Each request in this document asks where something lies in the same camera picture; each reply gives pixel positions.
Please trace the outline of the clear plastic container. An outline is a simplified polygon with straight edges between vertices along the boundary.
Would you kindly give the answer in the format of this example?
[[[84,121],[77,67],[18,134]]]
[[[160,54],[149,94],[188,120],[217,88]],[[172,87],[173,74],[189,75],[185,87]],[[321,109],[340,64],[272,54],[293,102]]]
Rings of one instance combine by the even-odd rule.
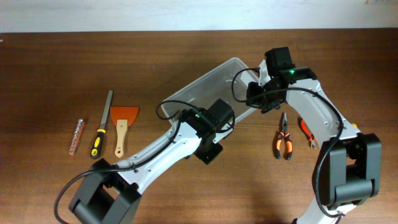
[[[169,102],[161,106],[164,115],[169,117],[178,110],[189,109],[189,106],[177,103],[177,100],[207,109],[221,98],[234,110],[236,122],[242,121],[255,109],[240,103],[239,100],[246,99],[249,83],[259,81],[253,71],[245,70],[247,67],[237,57],[225,61],[168,97]]]

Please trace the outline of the orange scraper wooden handle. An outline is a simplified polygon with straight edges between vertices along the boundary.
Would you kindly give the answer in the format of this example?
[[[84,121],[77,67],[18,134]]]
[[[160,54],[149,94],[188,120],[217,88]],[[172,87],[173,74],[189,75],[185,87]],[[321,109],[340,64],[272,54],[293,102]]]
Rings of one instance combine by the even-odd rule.
[[[135,122],[139,114],[138,106],[112,106],[111,119],[116,127],[117,142],[115,155],[121,158],[124,155],[124,142],[128,128]]]

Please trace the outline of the metal file yellow-black handle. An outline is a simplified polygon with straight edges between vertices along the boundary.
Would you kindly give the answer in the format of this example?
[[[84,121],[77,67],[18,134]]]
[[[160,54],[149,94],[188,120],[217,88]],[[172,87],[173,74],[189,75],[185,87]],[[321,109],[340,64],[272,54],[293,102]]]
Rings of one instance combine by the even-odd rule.
[[[113,90],[110,90],[108,92],[108,96],[107,96],[107,99],[106,99],[106,102],[104,105],[104,111],[103,111],[103,115],[101,118],[100,126],[97,129],[96,137],[95,137],[95,140],[91,147],[90,157],[92,159],[98,159],[101,155],[104,137],[106,134],[106,124],[108,122],[108,116],[109,116],[112,100],[113,100]]]

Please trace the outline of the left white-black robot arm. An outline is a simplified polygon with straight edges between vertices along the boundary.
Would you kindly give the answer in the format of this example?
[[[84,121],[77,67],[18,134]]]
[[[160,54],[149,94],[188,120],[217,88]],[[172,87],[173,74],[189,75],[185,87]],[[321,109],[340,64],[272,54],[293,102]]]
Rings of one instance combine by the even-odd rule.
[[[132,223],[146,188],[181,159],[196,156],[209,164],[234,119],[230,106],[179,112],[177,124],[135,156],[113,165],[100,159],[80,174],[69,210],[82,223]]]

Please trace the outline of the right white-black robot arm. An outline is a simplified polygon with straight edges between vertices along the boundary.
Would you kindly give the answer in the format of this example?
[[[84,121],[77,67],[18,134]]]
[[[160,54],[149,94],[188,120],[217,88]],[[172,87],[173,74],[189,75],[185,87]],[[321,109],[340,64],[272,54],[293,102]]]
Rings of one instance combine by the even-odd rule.
[[[382,143],[347,121],[327,98],[315,73],[293,63],[289,48],[267,51],[250,83],[246,105],[262,113],[291,106],[315,136],[320,153],[312,174],[315,198],[294,223],[338,223],[379,193]]]

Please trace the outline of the orange socket rail with sockets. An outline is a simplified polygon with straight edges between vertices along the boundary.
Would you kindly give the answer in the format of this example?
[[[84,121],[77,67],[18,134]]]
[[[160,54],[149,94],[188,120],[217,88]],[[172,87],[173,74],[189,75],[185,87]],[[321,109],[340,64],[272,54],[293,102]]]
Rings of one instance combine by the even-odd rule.
[[[75,132],[73,134],[72,142],[68,150],[68,153],[71,156],[74,156],[78,149],[84,127],[85,127],[85,121],[83,119],[79,119],[75,128]]]

